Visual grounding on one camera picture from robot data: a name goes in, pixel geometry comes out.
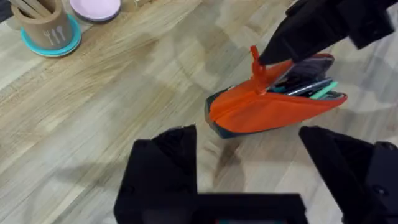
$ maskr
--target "black pen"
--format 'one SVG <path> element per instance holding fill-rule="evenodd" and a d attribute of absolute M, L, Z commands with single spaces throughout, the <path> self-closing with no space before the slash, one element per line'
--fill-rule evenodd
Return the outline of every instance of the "black pen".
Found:
<path fill-rule="evenodd" d="M 313 82 L 313 83 L 311 83 L 311 84 L 309 84 L 307 86 L 304 86 L 304 87 L 301 87 L 301 88 L 299 87 L 298 89 L 289 91 L 289 92 L 287 92 L 285 94 L 289 95 L 289 96 L 301 95 L 301 94 L 303 94 L 305 92 L 308 92 L 308 91 L 311 91 L 311 90 L 317 90 L 317 89 L 319 89 L 321 87 L 327 86 L 332 81 L 333 80 L 331 78 L 326 78 L 326 79 L 321 80 L 321 81 Z"/>

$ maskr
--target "pink plate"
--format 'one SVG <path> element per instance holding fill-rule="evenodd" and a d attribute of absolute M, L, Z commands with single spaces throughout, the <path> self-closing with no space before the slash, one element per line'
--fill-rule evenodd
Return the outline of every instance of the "pink plate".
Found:
<path fill-rule="evenodd" d="M 92 21 L 113 18 L 121 6 L 121 0 L 69 0 L 69 2 L 77 14 Z"/>

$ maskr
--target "wooden utensil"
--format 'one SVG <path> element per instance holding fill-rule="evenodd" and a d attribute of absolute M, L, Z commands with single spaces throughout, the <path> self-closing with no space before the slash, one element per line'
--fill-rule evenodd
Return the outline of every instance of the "wooden utensil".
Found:
<path fill-rule="evenodd" d="M 28 5 L 30 5 L 34 10 L 36 10 L 41 16 L 47 17 L 51 16 L 51 12 L 44 7 L 38 0 L 24 0 Z"/>
<path fill-rule="evenodd" d="M 20 10 L 22 10 L 24 13 L 26 13 L 28 16 L 30 16 L 33 19 L 43 18 L 43 16 L 41 16 L 38 12 L 32 9 L 23 0 L 8 0 L 8 1 L 11 2 L 11 4 L 15 5 L 16 7 L 18 7 Z"/>

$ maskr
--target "wood grain surface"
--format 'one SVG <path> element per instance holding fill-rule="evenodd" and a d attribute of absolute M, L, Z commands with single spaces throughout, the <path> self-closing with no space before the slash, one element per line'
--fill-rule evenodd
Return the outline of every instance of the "wood grain surface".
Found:
<path fill-rule="evenodd" d="M 228 141 L 204 119 L 208 96 L 250 77 L 250 45 L 265 47 L 289 4 L 124 1 L 107 24 L 80 21 L 80 47 L 58 59 L 30 52 L 0 24 L 0 223 L 116 223 L 133 142 L 193 123 L 201 192 L 299 192 L 310 223 L 340 223 L 299 127 L 398 144 L 396 34 L 360 51 L 349 40 L 327 50 L 336 57 L 328 74 L 349 95 L 338 109 Z"/>

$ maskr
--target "plate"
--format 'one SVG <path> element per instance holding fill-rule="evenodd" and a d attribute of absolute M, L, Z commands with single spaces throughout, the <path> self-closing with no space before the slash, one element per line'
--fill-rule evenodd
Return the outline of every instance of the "plate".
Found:
<path fill-rule="evenodd" d="M 80 27 L 79 27 L 79 23 L 77 23 L 76 19 L 73 18 L 73 16 L 68 15 L 70 24 L 72 25 L 72 30 L 73 30 L 73 37 L 72 40 L 70 41 L 70 43 L 61 49 L 43 49 L 39 46 L 37 46 L 31 39 L 30 37 L 27 35 L 27 33 L 25 32 L 24 29 L 21 29 L 21 36 L 22 36 L 22 40 L 24 41 L 24 43 L 26 44 L 26 46 L 28 46 L 28 48 L 31 49 L 31 51 L 39 54 L 39 55 L 43 55 L 46 57 L 59 57 L 59 56 L 64 56 L 69 54 L 70 52 L 72 52 L 73 50 L 75 50 L 81 41 L 81 32 L 80 32 Z"/>
<path fill-rule="evenodd" d="M 69 0 L 72 9 L 89 21 L 104 22 L 117 16 L 121 0 Z"/>

